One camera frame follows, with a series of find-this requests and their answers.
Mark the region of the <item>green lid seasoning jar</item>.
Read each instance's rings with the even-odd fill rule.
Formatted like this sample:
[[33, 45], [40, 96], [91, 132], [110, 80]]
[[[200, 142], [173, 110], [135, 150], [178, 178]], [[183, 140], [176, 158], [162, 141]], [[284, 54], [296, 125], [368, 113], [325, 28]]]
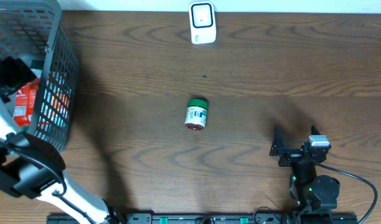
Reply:
[[203, 130], [208, 119], [209, 103], [201, 99], [190, 99], [186, 109], [185, 126], [195, 131]]

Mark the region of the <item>red snack bag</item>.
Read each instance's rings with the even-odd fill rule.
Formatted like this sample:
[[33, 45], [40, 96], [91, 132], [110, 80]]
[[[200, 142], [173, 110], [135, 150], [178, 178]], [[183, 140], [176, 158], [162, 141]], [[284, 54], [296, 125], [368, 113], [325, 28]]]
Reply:
[[39, 89], [40, 78], [29, 82], [16, 92], [13, 118], [20, 127], [30, 126], [34, 113], [35, 97]]

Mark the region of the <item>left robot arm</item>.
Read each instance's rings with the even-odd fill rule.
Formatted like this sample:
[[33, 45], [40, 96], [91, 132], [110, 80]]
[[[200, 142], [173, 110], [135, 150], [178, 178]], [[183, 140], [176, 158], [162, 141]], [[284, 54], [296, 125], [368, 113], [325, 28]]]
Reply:
[[[36, 66], [0, 56], [0, 190], [60, 208], [78, 223], [127, 223], [105, 200], [87, 192], [66, 172], [60, 154], [67, 143], [77, 79], [64, 53]], [[30, 126], [15, 121], [7, 104], [20, 90], [35, 88]]]

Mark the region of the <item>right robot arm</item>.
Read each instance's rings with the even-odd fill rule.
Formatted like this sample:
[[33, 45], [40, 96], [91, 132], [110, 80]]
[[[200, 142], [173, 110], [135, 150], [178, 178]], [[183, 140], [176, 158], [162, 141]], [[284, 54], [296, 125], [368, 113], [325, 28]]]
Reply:
[[282, 223], [334, 223], [332, 210], [337, 208], [340, 183], [334, 177], [318, 175], [316, 166], [326, 160], [331, 145], [316, 126], [311, 127], [307, 141], [298, 149], [286, 147], [277, 126], [273, 132], [270, 156], [278, 157], [280, 167], [290, 167], [290, 194], [299, 208], [283, 216]]

